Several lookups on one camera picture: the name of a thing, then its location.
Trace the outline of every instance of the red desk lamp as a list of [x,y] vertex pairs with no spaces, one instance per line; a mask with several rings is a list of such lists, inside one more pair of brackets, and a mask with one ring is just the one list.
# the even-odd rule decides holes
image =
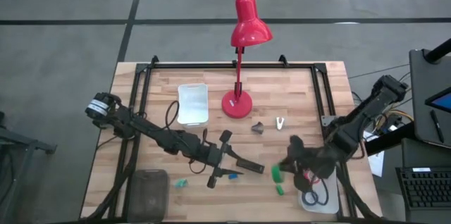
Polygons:
[[246,46],[261,44],[273,39],[269,27],[257,14],[255,0],[236,0],[235,6],[238,14],[238,23],[232,33],[232,46],[236,47],[238,54],[237,82],[235,89],[227,92],[223,97],[223,111],[231,118],[244,118],[252,110],[251,96],[242,91],[240,82],[241,55]]

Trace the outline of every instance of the keyboard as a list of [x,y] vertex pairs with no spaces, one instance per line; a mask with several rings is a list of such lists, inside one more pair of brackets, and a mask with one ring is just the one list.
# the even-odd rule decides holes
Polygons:
[[409,210],[451,209],[451,167],[396,168]]

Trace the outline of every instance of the computer monitor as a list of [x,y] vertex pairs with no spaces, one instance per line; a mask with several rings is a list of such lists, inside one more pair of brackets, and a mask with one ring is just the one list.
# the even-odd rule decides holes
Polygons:
[[427,98],[425,105],[451,113],[451,87],[448,87],[440,93]]

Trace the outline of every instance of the lamp shade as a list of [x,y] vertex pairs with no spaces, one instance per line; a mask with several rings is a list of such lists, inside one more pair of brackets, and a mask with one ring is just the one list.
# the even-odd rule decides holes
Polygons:
[[273,39],[269,27],[260,20],[255,0],[236,0],[238,23],[232,33],[232,46],[245,47]]

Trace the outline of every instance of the lamp base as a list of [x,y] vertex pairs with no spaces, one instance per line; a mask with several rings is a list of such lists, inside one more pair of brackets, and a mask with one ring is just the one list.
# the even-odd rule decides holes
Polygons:
[[236,102],[235,91],[230,90],[223,97],[223,111],[231,118],[244,118],[252,110],[252,98],[246,92],[241,92],[240,101]]

